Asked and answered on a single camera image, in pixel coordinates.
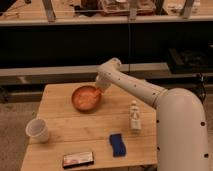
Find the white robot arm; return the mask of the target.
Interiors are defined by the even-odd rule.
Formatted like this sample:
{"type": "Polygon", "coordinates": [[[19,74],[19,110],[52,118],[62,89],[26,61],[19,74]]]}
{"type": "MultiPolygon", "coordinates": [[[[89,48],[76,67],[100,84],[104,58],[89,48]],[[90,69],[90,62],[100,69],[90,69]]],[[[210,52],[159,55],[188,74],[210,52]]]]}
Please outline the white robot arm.
{"type": "Polygon", "coordinates": [[[97,68],[96,86],[117,85],[156,110],[157,171],[210,171],[202,102],[184,88],[166,89],[120,71],[111,58],[97,68]]]}

